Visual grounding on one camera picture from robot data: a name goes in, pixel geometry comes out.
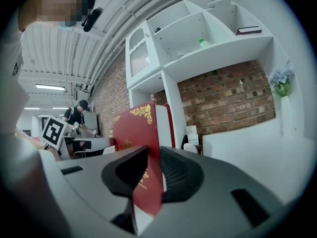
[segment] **book cover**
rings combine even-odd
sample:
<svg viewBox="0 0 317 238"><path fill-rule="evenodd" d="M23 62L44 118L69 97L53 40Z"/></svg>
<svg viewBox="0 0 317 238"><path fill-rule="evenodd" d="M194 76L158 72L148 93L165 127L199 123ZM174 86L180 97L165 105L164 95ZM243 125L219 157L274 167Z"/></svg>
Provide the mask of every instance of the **book cover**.
<svg viewBox="0 0 317 238"><path fill-rule="evenodd" d="M148 168L133 192L133 203L154 217L163 193L155 102L129 109L113 119L115 150L148 146Z"/></svg>

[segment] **white ceiling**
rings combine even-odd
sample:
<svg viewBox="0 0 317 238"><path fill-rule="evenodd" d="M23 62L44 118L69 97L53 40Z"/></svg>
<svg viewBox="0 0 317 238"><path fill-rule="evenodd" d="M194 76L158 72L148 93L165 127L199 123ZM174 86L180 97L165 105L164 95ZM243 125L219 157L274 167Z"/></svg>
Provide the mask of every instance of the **white ceiling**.
<svg viewBox="0 0 317 238"><path fill-rule="evenodd" d="M38 114L47 114L52 107L75 106L74 87L92 91L124 49L126 36L145 19L179 1L97 0L95 8L104 11L89 33L78 25L69 29L41 23L30 26L23 37L25 63L19 79L30 94L27 107L39 107ZM66 92L37 89L36 83L64 86Z"/></svg>

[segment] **black t-shirt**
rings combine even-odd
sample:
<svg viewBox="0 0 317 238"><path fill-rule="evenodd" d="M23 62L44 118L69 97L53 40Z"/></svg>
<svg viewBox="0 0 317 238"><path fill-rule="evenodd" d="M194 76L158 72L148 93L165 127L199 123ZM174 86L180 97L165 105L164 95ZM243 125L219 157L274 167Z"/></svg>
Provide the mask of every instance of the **black t-shirt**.
<svg viewBox="0 0 317 238"><path fill-rule="evenodd" d="M75 122L78 122L79 124L85 123L84 115L78 112L77 107L66 110L64 117L68 118L67 122L71 125L74 125Z"/></svg>

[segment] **black cap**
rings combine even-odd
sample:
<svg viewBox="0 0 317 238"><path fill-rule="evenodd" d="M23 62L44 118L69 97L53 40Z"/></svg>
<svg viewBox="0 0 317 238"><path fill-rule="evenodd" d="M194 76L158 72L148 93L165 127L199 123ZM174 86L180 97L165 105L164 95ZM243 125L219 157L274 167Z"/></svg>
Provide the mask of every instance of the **black cap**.
<svg viewBox="0 0 317 238"><path fill-rule="evenodd" d="M84 110L87 110L88 108L88 102L85 100L81 100L80 102L78 102L78 105L81 106Z"/></svg>

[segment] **gold emblem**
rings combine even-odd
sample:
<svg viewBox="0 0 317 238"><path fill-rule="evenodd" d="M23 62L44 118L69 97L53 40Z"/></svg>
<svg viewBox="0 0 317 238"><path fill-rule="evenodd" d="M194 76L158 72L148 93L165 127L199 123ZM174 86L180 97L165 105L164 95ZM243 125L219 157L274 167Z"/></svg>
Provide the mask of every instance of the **gold emblem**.
<svg viewBox="0 0 317 238"><path fill-rule="evenodd" d="M121 145L123 149L131 148L132 142L130 142L128 139L123 141L123 145Z"/></svg>
<svg viewBox="0 0 317 238"><path fill-rule="evenodd" d="M135 116L144 115L144 117L148 119L148 124L151 124L153 121L151 116L151 106L149 104L147 104L145 107L140 107L140 108L131 110L130 114L133 114Z"/></svg>
<svg viewBox="0 0 317 238"><path fill-rule="evenodd" d="M113 118L113 124L115 124L120 119L120 116Z"/></svg>

